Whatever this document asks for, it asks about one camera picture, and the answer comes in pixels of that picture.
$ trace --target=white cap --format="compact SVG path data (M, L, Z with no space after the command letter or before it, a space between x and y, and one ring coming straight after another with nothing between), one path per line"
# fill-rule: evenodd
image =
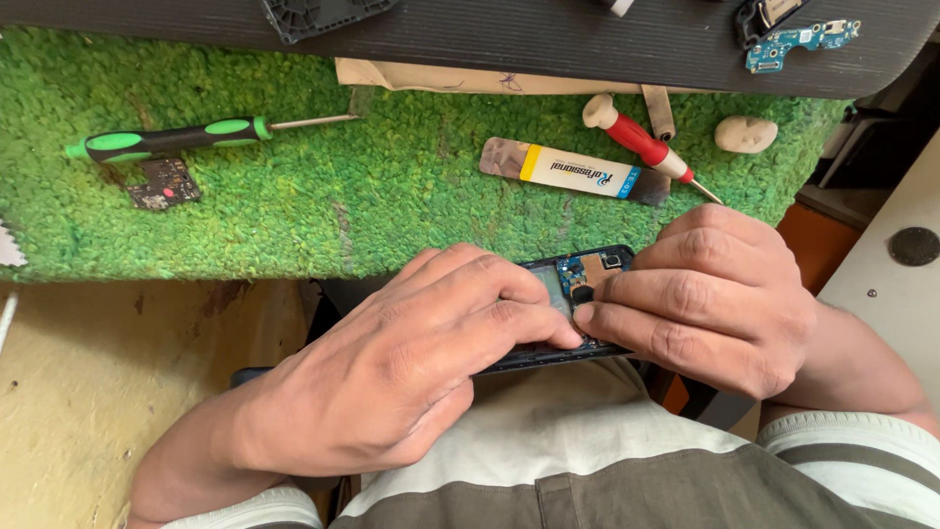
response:
M610 94L599 94L585 105L581 118L587 127L601 127L604 130L614 126L619 112L614 108L614 98Z

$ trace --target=red screwdriver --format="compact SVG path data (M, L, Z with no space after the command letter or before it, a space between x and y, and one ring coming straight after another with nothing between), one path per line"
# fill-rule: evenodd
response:
M636 152L645 164L681 184L692 184L719 204L724 204L704 185L696 181L696 174L665 142L653 139L639 123L614 108L610 94L596 95L585 106L581 117L588 127L601 127L620 145Z

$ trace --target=green screwdriver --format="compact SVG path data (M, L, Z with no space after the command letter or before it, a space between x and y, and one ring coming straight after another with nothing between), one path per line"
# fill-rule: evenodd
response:
M274 131L321 125L335 121L355 120L356 114L343 114L314 120L268 124L263 116L245 116L216 121L208 125L165 131L119 131L89 136L77 145L65 148L74 160L94 160L114 164L141 160L156 152L172 152L195 147L237 147L274 137Z

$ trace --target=screwdriver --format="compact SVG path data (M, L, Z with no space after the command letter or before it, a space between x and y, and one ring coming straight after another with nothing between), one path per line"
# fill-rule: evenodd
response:
M591 98L581 115L587 127L601 127L620 145L636 152L645 164L654 168L680 184L692 184L711 200L723 204L718 197L696 181L696 174L663 141L653 139L639 123L620 114L614 108L614 98L610 94L600 94Z
M141 160L156 152L172 152L195 147L237 147L274 137L274 131L355 120L356 114L343 114L314 120L268 124L263 116L245 116L165 131L118 131L83 138L65 148L73 160L94 160L104 164Z

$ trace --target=white stone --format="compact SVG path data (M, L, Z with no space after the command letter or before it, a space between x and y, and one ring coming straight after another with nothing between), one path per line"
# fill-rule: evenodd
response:
M724 151L757 154L774 143L776 131L773 121L731 116L715 127L714 143Z

